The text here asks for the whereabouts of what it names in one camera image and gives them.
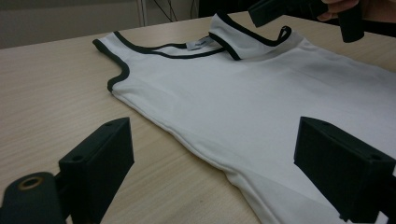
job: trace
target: gray wall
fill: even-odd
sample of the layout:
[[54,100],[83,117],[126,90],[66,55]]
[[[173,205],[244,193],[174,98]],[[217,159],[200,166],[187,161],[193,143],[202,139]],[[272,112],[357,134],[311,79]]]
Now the gray wall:
[[[0,0],[0,49],[139,27],[137,1]],[[153,0],[146,2],[148,25],[169,22]],[[157,2],[169,15],[168,1]],[[179,21],[191,18],[191,3],[172,0]]]

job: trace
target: human hand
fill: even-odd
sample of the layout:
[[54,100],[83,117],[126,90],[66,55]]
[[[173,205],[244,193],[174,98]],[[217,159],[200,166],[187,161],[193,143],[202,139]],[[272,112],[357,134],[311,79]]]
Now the human hand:
[[322,0],[329,11],[318,16],[319,21],[337,18],[343,12],[361,2],[361,14],[368,21],[396,22],[396,0]]

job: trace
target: wooden table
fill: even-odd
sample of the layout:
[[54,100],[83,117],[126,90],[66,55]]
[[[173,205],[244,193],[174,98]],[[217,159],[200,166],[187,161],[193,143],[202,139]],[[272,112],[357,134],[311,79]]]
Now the wooden table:
[[[272,39],[288,25],[313,44],[396,72],[395,38],[366,34],[345,44],[339,28],[327,24],[284,16],[256,29],[246,12],[232,17]],[[137,45],[158,46],[199,39],[209,23],[205,18],[121,33]],[[103,223],[258,223],[222,171],[107,91],[120,68],[92,44],[102,36],[0,50],[0,191],[34,172],[57,174],[58,160],[101,124],[130,117],[135,164]]]

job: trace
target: black armhole trim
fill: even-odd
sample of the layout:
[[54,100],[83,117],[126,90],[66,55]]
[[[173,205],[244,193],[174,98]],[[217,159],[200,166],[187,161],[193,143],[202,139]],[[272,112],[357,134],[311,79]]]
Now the black armhole trim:
[[132,50],[137,51],[137,52],[142,53],[142,54],[157,54],[157,55],[161,55],[161,56],[163,56],[165,58],[169,58],[169,59],[194,59],[194,58],[210,56],[212,54],[216,54],[216,53],[224,51],[224,48],[220,48],[220,49],[215,49],[215,50],[212,50],[212,51],[199,53],[199,54],[169,55],[169,54],[166,54],[166,53],[163,53],[163,52],[159,52],[159,51],[154,51],[154,50],[155,49],[162,49],[162,48],[166,48],[166,47],[174,47],[174,48],[178,48],[178,49],[186,49],[187,48],[186,44],[166,44],[166,45],[162,45],[162,46],[155,47],[155,48],[147,48],[147,47],[140,47],[140,46],[134,45],[133,43],[131,43],[127,39],[125,39],[125,37],[123,37],[120,34],[120,32],[114,32],[114,35],[122,42],[122,44],[124,44],[129,49],[132,49]]
[[236,23],[225,12],[223,12],[221,10],[217,12],[217,15],[219,16],[219,18],[221,18],[225,23],[227,23],[228,25],[233,27],[235,30],[238,30],[246,35],[249,35],[252,38],[255,38],[256,40],[262,42],[264,45],[269,46],[269,47],[278,46],[279,44],[281,44],[282,42],[287,40],[289,38],[289,36],[291,35],[291,28],[289,26],[284,26],[280,30],[277,40],[266,39],[256,33],[249,31],[247,28],[241,26],[240,24]]
[[241,60],[241,58],[239,57],[239,55],[236,53],[236,51],[233,49],[233,47],[231,47],[227,41],[224,41],[223,39],[221,39],[218,35],[209,33],[209,36],[214,39],[216,42],[218,42],[220,45],[222,45],[231,55],[231,57],[233,57],[234,60],[239,61]]
[[118,64],[121,68],[121,74],[119,74],[116,77],[111,78],[108,82],[107,82],[107,89],[110,92],[113,92],[113,86],[118,83],[121,82],[123,80],[125,80],[128,76],[129,76],[129,67],[128,64],[126,64],[120,57],[118,57],[117,55],[113,54],[100,40],[95,39],[92,41],[92,43],[96,46],[96,48],[101,51],[102,53],[104,53],[108,58],[110,58],[111,60],[113,60],[116,64]]

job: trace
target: white tank top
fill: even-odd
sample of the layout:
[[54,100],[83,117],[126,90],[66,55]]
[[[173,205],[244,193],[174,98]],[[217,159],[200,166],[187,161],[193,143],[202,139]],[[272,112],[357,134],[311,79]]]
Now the white tank top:
[[108,82],[112,94],[223,170],[261,222],[345,223],[293,164],[300,117],[396,158],[396,74],[289,27],[265,39],[222,13],[209,36],[144,48],[116,32],[93,43],[122,68]]

